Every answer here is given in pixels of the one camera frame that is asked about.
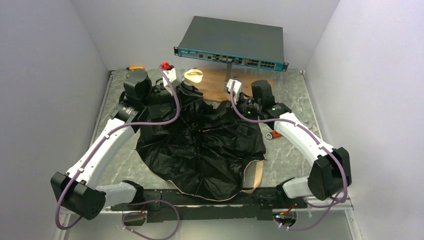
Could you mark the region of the brown plywood board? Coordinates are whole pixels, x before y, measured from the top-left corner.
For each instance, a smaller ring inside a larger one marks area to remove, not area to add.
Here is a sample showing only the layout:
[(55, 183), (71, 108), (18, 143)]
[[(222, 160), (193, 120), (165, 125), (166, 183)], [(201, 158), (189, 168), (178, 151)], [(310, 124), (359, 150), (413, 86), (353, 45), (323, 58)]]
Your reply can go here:
[[(187, 70), (183, 77), (185, 82), (195, 86), (203, 93), (205, 100), (222, 102), (230, 99), (230, 95), (225, 91), (226, 75), (227, 73), (224, 70), (203, 68)], [(231, 75), (241, 82), (242, 92), (248, 96), (252, 96), (252, 83), (254, 81), (265, 80), (271, 88), (274, 87), (274, 80), (269, 77), (236, 72), (232, 72)]]

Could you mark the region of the beige black folding umbrella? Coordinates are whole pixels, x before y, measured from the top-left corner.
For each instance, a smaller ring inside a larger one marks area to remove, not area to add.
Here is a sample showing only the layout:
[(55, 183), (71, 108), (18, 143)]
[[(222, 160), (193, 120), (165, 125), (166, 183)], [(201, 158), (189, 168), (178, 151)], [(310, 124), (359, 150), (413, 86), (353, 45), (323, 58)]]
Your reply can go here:
[(151, 126), (141, 126), (136, 151), (156, 176), (171, 182), (180, 192), (211, 201), (226, 201), (243, 189), (245, 171), (264, 161), (266, 146), (258, 124), (240, 119), (229, 101), (213, 106), (203, 94), (186, 83), (176, 87), (180, 113), (175, 119), (174, 98), (162, 85), (154, 86), (148, 73), (135, 71)]

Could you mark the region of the teal network switch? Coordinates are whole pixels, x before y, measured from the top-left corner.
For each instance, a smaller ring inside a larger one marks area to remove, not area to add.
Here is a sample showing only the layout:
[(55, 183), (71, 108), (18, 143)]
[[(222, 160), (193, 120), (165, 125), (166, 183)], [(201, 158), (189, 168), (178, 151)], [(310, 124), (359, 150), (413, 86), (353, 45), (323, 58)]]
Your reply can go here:
[(192, 18), (173, 51), (178, 57), (277, 72), (289, 66), (282, 27), (205, 16)]

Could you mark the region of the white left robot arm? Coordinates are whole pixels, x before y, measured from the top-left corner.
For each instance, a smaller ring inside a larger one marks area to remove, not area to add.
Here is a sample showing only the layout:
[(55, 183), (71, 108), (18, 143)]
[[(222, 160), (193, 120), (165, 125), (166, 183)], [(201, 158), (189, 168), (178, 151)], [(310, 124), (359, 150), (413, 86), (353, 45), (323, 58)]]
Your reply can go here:
[[(163, 86), (153, 86), (144, 69), (131, 70), (123, 83), (124, 90), (101, 134), (88, 151), (65, 173), (56, 172), (50, 184), (57, 201), (55, 223), (60, 222), (65, 208), (80, 218), (94, 219), (105, 207), (119, 204), (135, 205), (144, 201), (144, 188), (130, 180), (118, 184), (99, 184), (103, 172), (125, 143), (141, 126), (163, 126), (177, 120), (181, 105), (177, 97), (180, 81), (175, 68), (159, 67)], [(148, 121), (148, 105), (174, 100), (174, 117), (162, 122)]]

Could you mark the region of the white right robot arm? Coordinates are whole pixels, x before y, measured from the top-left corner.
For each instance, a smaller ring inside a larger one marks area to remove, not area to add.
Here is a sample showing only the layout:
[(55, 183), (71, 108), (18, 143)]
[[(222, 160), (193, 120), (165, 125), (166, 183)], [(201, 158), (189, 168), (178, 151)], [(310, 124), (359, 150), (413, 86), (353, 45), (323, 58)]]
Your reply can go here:
[(315, 197), (342, 203), (351, 184), (350, 156), (343, 148), (334, 148), (309, 130), (283, 103), (277, 103), (266, 80), (254, 81), (252, 97), (242, 99), (242, 84), (236, 79), (227, 83), (230, 102), (239, 117), (249, 123), (264, 123), (297, 148), (311, 165), (309, 175), (279, 183), (276, 191), (283, 201)]

